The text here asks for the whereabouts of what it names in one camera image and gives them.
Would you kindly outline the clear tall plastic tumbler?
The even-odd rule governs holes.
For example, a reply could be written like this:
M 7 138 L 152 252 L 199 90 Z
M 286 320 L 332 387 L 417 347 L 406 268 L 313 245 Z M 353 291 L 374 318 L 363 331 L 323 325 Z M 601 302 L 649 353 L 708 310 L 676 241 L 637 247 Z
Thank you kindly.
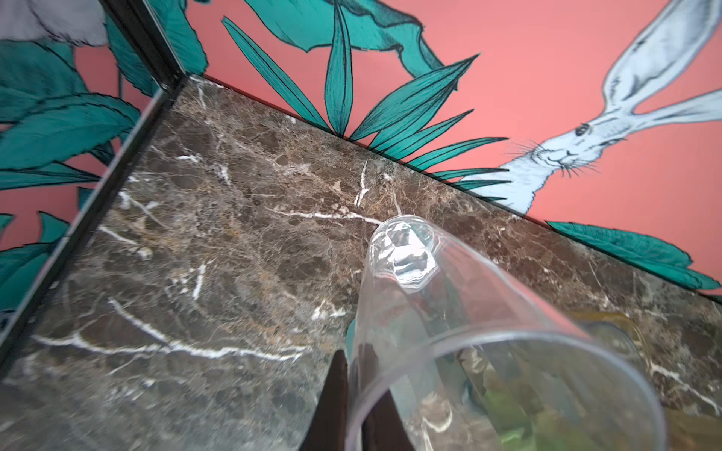
M 378 357 L 360 382 L 360 347 Z M 385 391 L 414 450 L 502 450 L 479 398 L 509 390 L 601 450 L 665 450 L 663 409 L 646 377 L 488 257 L 420 217 L 372 233 L 351 352 L 345 446 Z

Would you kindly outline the tall green tumbler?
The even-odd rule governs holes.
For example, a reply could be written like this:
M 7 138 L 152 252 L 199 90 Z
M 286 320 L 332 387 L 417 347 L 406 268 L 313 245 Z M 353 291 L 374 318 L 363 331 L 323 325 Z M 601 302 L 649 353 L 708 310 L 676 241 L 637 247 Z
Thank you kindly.
M 601 450 L 575 425 L 544 409 L 527 413 L 509 390 L 486 390 L 479 405 L 502 450 Z

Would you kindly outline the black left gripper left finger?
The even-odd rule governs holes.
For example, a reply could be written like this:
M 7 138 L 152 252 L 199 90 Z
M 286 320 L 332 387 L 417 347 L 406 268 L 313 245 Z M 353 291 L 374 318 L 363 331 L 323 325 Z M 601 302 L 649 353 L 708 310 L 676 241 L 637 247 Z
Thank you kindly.
M 348 362 L 337 350 L 331 360 L 325 384 L 306 437 L 299 451 L 343 451 L 349 398 Z

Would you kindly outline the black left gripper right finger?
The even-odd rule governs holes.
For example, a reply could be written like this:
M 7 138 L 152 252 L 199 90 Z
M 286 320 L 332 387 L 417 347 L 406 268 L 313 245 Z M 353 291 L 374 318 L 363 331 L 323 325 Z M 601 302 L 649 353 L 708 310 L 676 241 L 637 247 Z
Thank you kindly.
M 372 344 L 364 343 L 360 347 L 360 382 L 368 385 L 378 370 L 379 360 Z M 375 402 L 362 425 L 362 450 L 413 451 L 397 411 L 393 396 L 389 390 Z

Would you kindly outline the tall amber tumbler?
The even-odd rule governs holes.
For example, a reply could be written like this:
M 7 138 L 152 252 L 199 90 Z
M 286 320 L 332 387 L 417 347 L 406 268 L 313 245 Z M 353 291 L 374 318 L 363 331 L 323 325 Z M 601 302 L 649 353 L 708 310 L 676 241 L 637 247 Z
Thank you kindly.
M 652 379 L 652 351 L 637 325 L 616 312 L 570 312 L 569 317 L 587 334 L 618 353 L 634 368 Z M 666 408 L 670 450 L 720 450 L 721 419 L 692 416 Z

